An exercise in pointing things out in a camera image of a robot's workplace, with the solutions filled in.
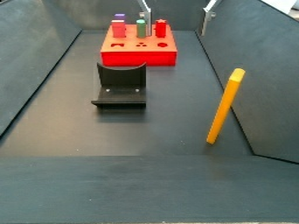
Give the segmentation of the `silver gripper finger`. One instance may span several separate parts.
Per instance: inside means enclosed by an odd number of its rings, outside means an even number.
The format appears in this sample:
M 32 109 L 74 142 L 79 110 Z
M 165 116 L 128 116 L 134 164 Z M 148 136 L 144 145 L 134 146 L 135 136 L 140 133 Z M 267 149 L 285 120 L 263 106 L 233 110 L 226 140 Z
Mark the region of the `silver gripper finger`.
M 146 36 L 152 35 L 152 10 L 147 5 L 146 0 L 136 0 L 142 11 L 139 12 L 139 17 L 146 21 Z
M 203 8 L 203 20 L 202 20 L 202 26 L 201 26 L 202 36 L 206 34 L 209 22 L 217 17 L 217 13 L 214 12 L 214 9 L 219 5 L 219 3 L 221 3 L 221 0 L 210 0 L 207 6 Z

